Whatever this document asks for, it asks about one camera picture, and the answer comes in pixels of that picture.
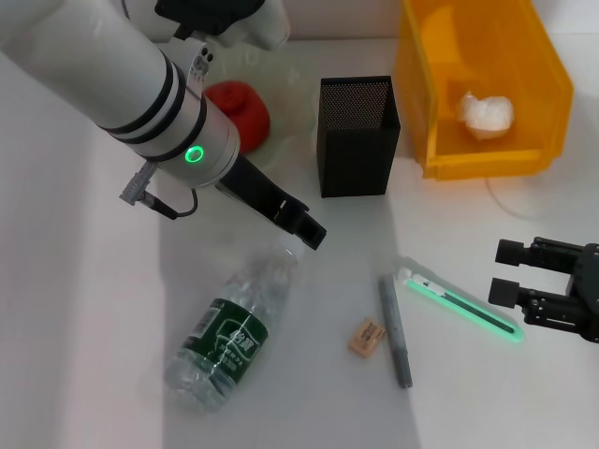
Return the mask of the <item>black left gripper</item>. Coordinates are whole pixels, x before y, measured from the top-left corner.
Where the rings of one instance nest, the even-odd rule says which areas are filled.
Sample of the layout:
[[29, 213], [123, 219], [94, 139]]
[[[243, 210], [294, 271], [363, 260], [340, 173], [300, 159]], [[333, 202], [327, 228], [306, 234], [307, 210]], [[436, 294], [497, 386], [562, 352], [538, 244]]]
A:
[[298, 237], [312, 250], [316, 251], [327, 235], [326, 228], [310, 215], [306, 205], [277, 186], [243, 155], [217, 182], [217, 187]]

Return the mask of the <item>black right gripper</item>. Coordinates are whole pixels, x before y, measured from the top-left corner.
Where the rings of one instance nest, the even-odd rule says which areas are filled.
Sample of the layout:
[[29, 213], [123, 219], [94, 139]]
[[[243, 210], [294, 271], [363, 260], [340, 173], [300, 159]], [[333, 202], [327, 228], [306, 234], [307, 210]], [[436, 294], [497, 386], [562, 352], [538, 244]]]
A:
[[598, 244], [584, 247], [536, 237], [529, 247], [501, 239], [496, 262], [526, 265], [569, 274], [567, 296], [521, 287], [517, 282], [493, 278], [489, 303], [509, 309], [521, 307], [524, 322], [552, 329], [576, 329], [592, 343], [598, 342]]

